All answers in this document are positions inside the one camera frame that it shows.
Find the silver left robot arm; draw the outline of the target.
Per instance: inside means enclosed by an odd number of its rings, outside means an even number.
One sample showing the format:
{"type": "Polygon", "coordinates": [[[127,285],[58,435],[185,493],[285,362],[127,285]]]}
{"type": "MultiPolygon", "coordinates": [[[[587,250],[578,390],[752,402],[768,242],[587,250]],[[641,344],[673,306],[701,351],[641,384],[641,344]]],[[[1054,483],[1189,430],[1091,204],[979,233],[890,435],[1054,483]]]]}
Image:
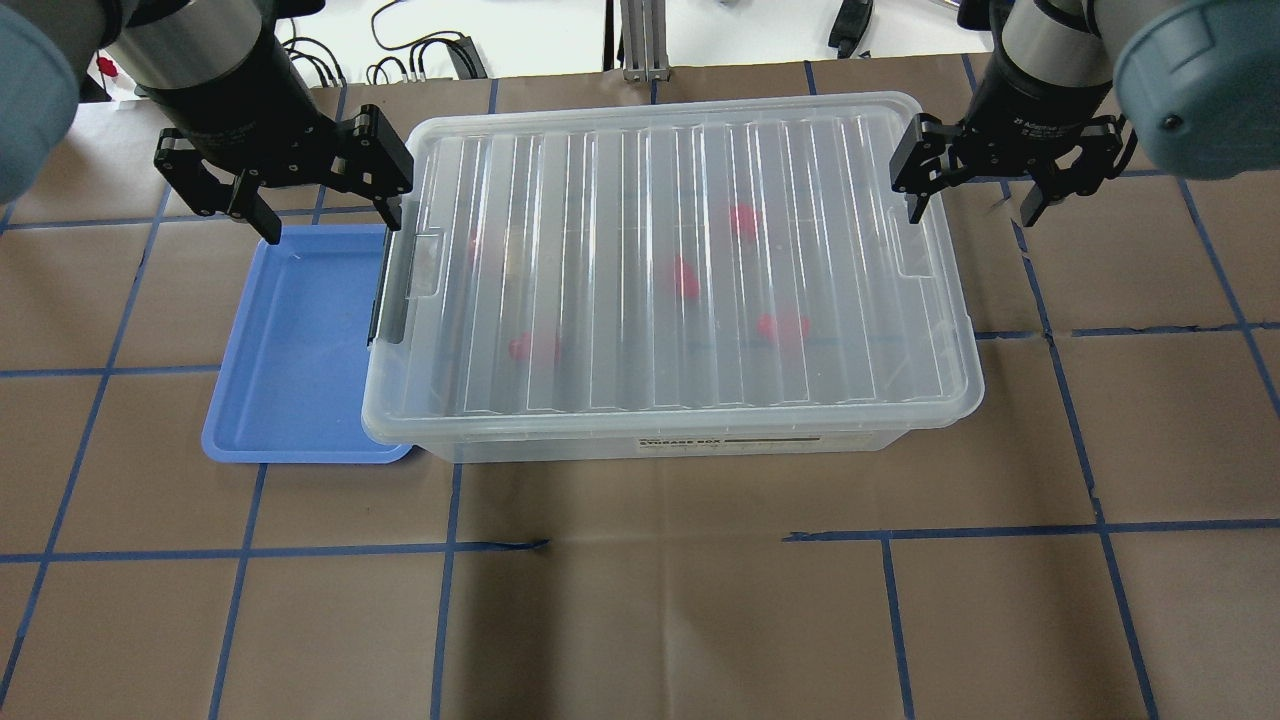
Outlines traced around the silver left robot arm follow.
{"type": "Polygon", "coordinates": [[[282,220],[264,188],[323,186],[370,201],[390,231],[413,160],[380,109],[334,120],[275,33],[321,1],[5,1],[1,196],[37,181],[106,50],[169,119],[154,167],[196,214],[243,222],[269,243],[282,220]]]}

